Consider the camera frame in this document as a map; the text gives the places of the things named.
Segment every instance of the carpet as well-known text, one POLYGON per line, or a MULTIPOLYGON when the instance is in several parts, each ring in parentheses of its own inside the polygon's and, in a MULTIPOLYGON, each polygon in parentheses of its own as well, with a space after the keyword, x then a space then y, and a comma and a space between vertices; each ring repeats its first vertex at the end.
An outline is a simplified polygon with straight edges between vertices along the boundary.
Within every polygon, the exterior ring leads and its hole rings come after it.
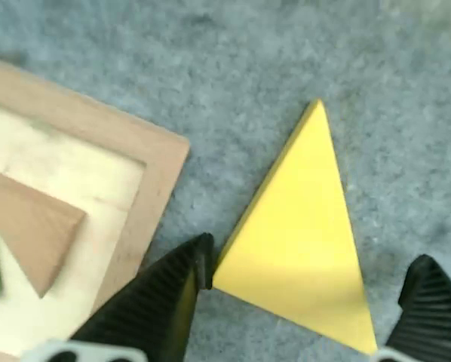
MULTIPOLYGON (((219 248, 321 97, 379 344, 415 256, 451 275, 451 1, 0 0, 0 59, 190 139, 149 262, 219 248)), ((366 358, 214 290, 186 360, 366 358)))

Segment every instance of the yellow triangle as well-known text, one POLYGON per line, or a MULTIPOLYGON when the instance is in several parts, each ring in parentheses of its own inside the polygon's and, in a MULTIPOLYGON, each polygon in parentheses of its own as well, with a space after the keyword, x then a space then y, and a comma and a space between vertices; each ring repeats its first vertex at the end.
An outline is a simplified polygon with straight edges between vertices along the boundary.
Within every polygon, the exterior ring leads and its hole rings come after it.
POLYGON ((320 100, 305 111, 242 216, 213 285, 363 353, 376 350, 320 100))

